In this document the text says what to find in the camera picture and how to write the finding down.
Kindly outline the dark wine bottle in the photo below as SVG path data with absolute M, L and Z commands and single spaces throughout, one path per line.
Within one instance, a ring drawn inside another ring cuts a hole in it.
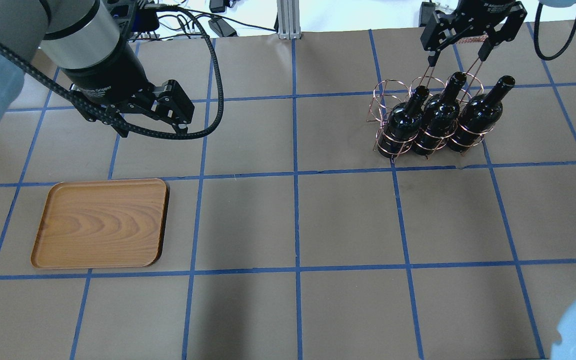
M 455 132 L 446 146 L 464 153 L 478 145 L 502 117 L 503 99 L 514 87 L 515 78 L 503 75 L 488 93 L 473 96 L 458 116 Z
M 460 113 L 457 96 L 466 80 L 466 73 L 456 71 L 448 78 L 443 91 L 428 100 L 423 109 L 419 132 L 411 147 L 414 153 L 428 157 L 446 145 Z
M 428 87 L 419 85 L 409 100 L 390 112 L 376 139 L 377 151 L 383 157 L 395 159 L 410 150 L 421 127 L 422 107 L 429 95 Z

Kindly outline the wooden tray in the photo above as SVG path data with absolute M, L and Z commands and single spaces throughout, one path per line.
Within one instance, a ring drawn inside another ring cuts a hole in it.
M 162 255 L 169 186 L 160 178 L 60 182 L 46 196 L 36 269 L 148 267 Z

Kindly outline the black power brick right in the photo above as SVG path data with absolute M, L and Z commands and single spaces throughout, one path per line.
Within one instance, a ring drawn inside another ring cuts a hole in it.
M 425 27 L 435 13 L 436 4 L 432 0 L 423 0 L 418 12 L 418 27 Z

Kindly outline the black power adapter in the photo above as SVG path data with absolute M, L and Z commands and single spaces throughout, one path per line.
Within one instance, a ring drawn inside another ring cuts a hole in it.
M 211 17 L 208 25 L 220 38 L 238 37 L 238 32 L 225 19 L 221 17 Z

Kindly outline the aluminium frame post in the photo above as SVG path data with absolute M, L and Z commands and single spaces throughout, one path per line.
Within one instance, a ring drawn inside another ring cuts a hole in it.
M 277 35 L 281 40 L 302 38 L 299 0 L 277 0 Z

